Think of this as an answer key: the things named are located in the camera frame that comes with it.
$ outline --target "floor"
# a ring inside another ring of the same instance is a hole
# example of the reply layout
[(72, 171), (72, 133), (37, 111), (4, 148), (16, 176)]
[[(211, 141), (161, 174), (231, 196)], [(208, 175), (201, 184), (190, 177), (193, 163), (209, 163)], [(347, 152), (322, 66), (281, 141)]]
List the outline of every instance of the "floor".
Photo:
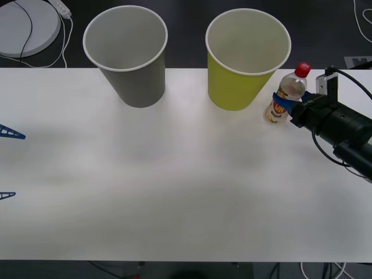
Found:
[[(372, 39), (372, 26), (362, 17), (362, 11), (372, 7), (371, 1), (355, 1), (360, 26), (364, 34)], [(0, 6), (7, 2), (10, 0), (0, 0)], [(65, 55), (69, 67), (94, 66), (83, 51), (84, 30), (96, 15), (119, 5), (144, 6), (163, 18), (169, 31), (167, 67), (206, 68), (206, 29), (217, 15), (236, 8), (267, 12), (288, 29), (292, 52), (283, 68), (291, 69), (299, 62), (307, 61), (314, 69), (331, 65), (345, 69), (345, 57), (371, 55), (371, 44), (357, 29), (352, 0), (64, 0), (64, 3), (71, 10), (74, 21), (73, 34)], [(65, 20), (65, 23), (68, 32), (70, 22)], [(61, 30), (47, 49), (25, 58), (25, 62), (34, 66), (51, 64), (60, 53), (62, 38)], [(0, 67), (18, 66), (17, 62), (0, 58)], [(63, 67), (63, 61), (60, 59), (54, 67)]]
[[(240, 279), (250, 278), (250, 269), (246, 264), (231, 263), (146, 263), (144, 267), (137, 269), (137, 263), (120, 263), (120, 262), (95, 262), (106, 270), (116, 273), (120, 276), (140, 273), (143, 279)], [(274, 263), (254, 263), (254, 279), (269, 279)], [(204, 276), (196, 272), (180, 274), (176, 270), (203, 269)], [(310, 279), (321, 278), (323, 264), (306, 263), (304, 264), (306, 275)], [(370, 279), (372, 277), (372, 266), (363, 264), (348, 263), (345, 269), (355, 279)], [(337, 274), (337, 269), (333, 265), (333, 273)], [(106, 274), (88, 262), (78, 261), (0, 261), (0, 278), (1, 279), (112, 279), (113, 276)], [(281, 263), (281, 279), (298, 279), (304, 278), (298, 263)]]

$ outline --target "bottle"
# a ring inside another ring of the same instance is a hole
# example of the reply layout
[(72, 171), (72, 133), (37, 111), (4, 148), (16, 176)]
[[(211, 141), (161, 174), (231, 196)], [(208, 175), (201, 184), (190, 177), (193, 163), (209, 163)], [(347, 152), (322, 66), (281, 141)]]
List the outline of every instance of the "bottle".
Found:
[[(307, 63), (300, 63), (294, 73), (287, 74), (280, 81), (277, 95), (283, 99), (298, 101), (305, 94), (307, 82), (306, 77), (311, 70)], [(288, 117), (287, 110), (284, 107), (271, 101), (266, 108), (264, 118), (271, 124), (285, 122)]]

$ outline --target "red bottle cap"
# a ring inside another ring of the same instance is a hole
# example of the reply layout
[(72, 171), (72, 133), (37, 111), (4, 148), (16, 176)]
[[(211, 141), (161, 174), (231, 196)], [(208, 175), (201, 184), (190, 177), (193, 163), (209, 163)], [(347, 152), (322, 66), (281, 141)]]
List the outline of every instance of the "red bottle cap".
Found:
[(297, 66), (295, 75), (298, 77), (307, 77), (311, 69), (312, 67), (309, 64), (302, 62)]

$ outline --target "white cord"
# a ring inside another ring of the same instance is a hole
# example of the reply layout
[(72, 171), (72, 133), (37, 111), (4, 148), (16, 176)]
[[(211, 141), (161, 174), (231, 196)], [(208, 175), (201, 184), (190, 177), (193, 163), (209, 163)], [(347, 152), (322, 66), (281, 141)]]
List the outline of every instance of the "white cord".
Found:
[[(57, 12), (57, 14), (58, 14), (58, 16), (59, 16), (59, 18), (60, 18), (60, 21), (62, 22), (62, 25), (63, 25), (63, 43), (62, 43), (62, 49), (61, 49), (60, 54), (58, 55), (57, 59), (56, 59), (52, 64), (50, 64), (50, 65), (48, 65), (48, 66), (35, 67), (35, 66), (30, 65), (30, 64), (28, 64), (28, 63), (26, 63), (26, 62), (24, 62), (24, 61), (21, 61), (22, 64), (25, 64), (25, 65), (27, 65), (28, 67), (31, 67), (31, 68), (49, 68), (49, 67), (53, 66), (53, 65), (54, 65), (54, 64), (59, 60), (59, 58), (60, 58), (61, 55), (62, 55), (63, 61), (64, 61), (64, 63), (65, 63), (65, 68), (67, 68), (67, 62), (66, 62), (66, 59), (65, 59), (65, 49), (67, 48), (67, 45), (68, 45), (68, 43), (69, 43), (69, 41), (70, 41), (70, 37), (71, 37), (71, 33), (72, 33), (72, 28), (73, 28), (73, 22), (72, 22), (71, 17), (69, 17), (69, 19), (70, 19), (70, 21), (71, 21), (71, 30), (70, 30), (70, 34), (69, 34), (69, 37), (68, 37), (68, 39), (67, 39), (67, 42), (66, 42), (66, 44), (65, 44), (65, 39), (66, 39), (66, 28), (65, 28), (65, 23), (64, 23), (64, 21), (63, 21), (63, 18), (60, 16), (59, 12)], [(7, 57), (7, 56), (2, 56), (2, 55), (0, 55), (0, 57), (5, 58), (5, 59), (9, 59), (9, 60), (13, 60), (13, 61), (17, 61), (17, 62), (19, 62), (19, 60), (14, 59), (14, 58), (10, 58), (10, 57)]]
[[(342, 267), (338, 264), (338, 263), (335, 263), (336, 266), (339, 268), (339, 269), (342, 269)], [(346, 272), (346, 270), (344, 269), (344, 273), (346, 276), (348, 276), (350, 279), (354, 279), (349, 273)]]
[[(341, 271), (340, 271), (340, 273), (334, 279), (339, 279), (340, 276), (342, 275), (342, 273), (345, 272), (346, 263), (344, 263), (344, 265), (342, 267), (339, 266), (338, 263), (335, 263), (335, 264), (341, 269)], [(301, 272), (302, 272), (302, 275), (304, 276), (304, 278), (305, 279), (309, 279), (308, 276), (306, 276), (305, 271), (303, 270), (303, 263), (300, 263), (300, 268), (301, 268)]]
[[(355, 20), (356, 20), (356, 25), (358, 25), (359, 32), (360, 32), (361, 35), (364, 37), (364, 39), (366, 39), (368, 42), (372, 43), (372, 41), (371, 41), (370, 39), (368, 39), (368, 38), (363, 34), (362, 29), (361, 29), (360, 26), (359, 26), (358, 17), (356, 16), (356, 4), (355, 4), (355, 0), (353, 0), (353, 1), (354, 1), (354, 15), (355, 15)], [(363, 14), (364, 19), (367, 20), (367, 22), (368, 22), (369, 24), (372, 24), (372, 22), (371, 22), (371, 21), (366, 17), (366, 15), (365, 15), (365, 12), (368, 11), (368, 10), (372, 10), (372, 9), (365, 9), (365, 10), (363, 11), (362, 14)]]
[(68, 17), (68, 19), (71, 21), (71, 29), (70, 29), (70, 34), (69, 34), (69, 36), (67, 38), (67, 42), (66, 42), (65, 48), (62, 51), (62, 58), (63, 58), (63, 61), (65, 62), (65, 68), (67, 68), (67, 62), (66, 62), (66, 58), (65, 58), (65, 50), (66, 50), (67, 46), (69, 45), (71, 34), (72, 34), (72, 29), (74, 28), (74, 23), (72, 21), (72, 18), (71, 17)]

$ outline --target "yellow paper cup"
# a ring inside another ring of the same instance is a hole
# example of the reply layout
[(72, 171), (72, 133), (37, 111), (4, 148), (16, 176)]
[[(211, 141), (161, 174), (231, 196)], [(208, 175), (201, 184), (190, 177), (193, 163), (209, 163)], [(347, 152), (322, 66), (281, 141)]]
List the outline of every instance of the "yellow paper cup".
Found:
[(254, 9), (229, 10), (216, 17), (205, 42), (208, 93), (226, 110), (247, 107), (291, 53), (291, 38), (284, 25)]

